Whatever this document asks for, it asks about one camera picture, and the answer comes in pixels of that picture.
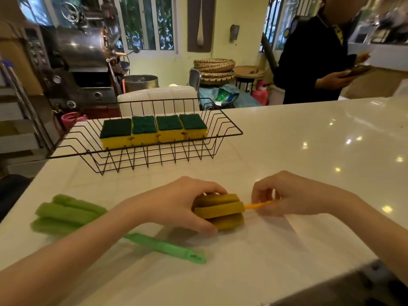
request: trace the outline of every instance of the person's hand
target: person's hand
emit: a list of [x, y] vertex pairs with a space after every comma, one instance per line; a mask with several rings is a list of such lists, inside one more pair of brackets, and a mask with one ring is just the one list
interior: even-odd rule
[[356, 61], [354, 63], [354, 65], [357, 65], [359, 63], [364, 63], [365, 61], [367, 61], [368, 59], [370, 59], [371, 57], [371, 51], [363, 51], [361, 53], [359, 53], [357, 55]]
[[125, 205], [130, 214], [142, 213], [143, 222], [168, 227], [181, 226], [214, 235], [217, 228], [191, 210], [194, 199], [203, 193], [227, 194], [227, 190], [215, 182], [181, 177], [170, 184], [130, 197], [121, 204]]
[[336, 216], [340, 208], [346, 208], [345, 204], [361, 201], [357, 195], [349, 191], [282, 171], [254, 184], [252, 203], [271, 201], [273, 190], [275, 201], [259, 209], [262, 215], [329, 213]]
[[316, 89], [326, 89], [326, 90], [339, 90], [344, 87], [349, 86], [357, 76], [345, 77], [351, 73], [350, 70], [344, 72], [334, 72], [326, 75], [323, 78], [319, 78], [316, 81]]

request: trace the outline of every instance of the black wire basket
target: black wire basket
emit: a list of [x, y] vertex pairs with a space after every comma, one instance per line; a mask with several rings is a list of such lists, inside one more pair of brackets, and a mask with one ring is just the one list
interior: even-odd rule
[[[106, 107], [106, 118], [76, 122], [48, 155], [49, 159], [80, 156], [95, 172], [119, 172], [121, 169], [192, 158], [214, 158], [225, 137], [242, 135], [238, 126], [222, 110], [200, 110], [198, 99], [161, 99], [112, 104], [117, 111]], [[208, 136], [171, 143], [158, 143], [119, 149], [103, 149], [99, 135], [106, 119], [132, 116], [169, 116], [198, 113], [207, 125]]]

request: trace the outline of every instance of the red gas cylinder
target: red gas cylinder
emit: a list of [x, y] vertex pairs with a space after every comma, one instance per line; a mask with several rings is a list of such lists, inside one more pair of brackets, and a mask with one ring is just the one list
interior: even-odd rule
[[268, 84], [264, 80], [258, 80], [256, 90], [252, 92], [252, 96], [263, 106], [268, 105], [268, 91], [266, 90]]

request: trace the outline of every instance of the black shirt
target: black shirt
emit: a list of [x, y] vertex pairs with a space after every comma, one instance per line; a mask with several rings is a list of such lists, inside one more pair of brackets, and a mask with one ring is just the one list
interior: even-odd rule
[[354, 66], [356, 55], [348, 55], [333, 27], [315, 16], [299, 26], [286, 41], [274, 83], [285, 89], [284, 104], [335, 101], [341, 89], [315, 89], [316, 80]]

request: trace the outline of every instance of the stack of woven baskets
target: stack of woven baskets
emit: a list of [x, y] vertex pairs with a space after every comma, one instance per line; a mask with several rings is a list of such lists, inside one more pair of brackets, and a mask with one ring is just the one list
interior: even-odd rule
[[223, 85], [235, 77], [235, 61], [229, 59], [194, 60], [194, 67], [201, 72], [201, 83]]

